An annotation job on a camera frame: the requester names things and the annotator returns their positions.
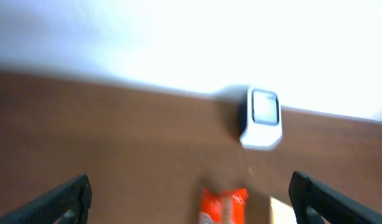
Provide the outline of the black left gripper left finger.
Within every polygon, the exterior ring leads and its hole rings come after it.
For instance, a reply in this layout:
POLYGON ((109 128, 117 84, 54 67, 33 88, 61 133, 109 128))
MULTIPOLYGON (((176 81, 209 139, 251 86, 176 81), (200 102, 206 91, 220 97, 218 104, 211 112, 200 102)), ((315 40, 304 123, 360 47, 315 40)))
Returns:
POLYGON ((88 176, 86 174, 78 175, 14 211, 1 216, 0 224, 86 224, 92 196, 88 176))

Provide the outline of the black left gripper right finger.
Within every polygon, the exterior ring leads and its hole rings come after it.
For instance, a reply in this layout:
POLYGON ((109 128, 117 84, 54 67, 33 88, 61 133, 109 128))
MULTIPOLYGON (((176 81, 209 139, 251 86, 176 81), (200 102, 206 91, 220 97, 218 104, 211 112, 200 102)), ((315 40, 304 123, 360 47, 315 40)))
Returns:
POLYGON ((382 214, 300 171, 292 174, 289 198, 298 224, 382 224, 382 214))

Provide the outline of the spaghetti pack orange ends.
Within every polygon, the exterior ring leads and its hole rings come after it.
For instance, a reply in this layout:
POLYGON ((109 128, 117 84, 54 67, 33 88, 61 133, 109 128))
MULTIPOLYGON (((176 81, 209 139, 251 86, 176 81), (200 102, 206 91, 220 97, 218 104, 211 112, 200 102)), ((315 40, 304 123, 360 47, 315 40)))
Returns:
POLYGON ((235 189, 212 194, 203 189, 198 224, 245 224, 248 191, 235 189))

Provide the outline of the cream snack bag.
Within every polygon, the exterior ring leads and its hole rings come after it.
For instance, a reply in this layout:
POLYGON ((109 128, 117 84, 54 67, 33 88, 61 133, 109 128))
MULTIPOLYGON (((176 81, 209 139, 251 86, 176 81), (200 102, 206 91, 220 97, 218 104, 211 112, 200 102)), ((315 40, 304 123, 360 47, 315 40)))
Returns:
POLYGON ((270 224, 297 224, 293 208, 288 204, 270 198, 270 224))

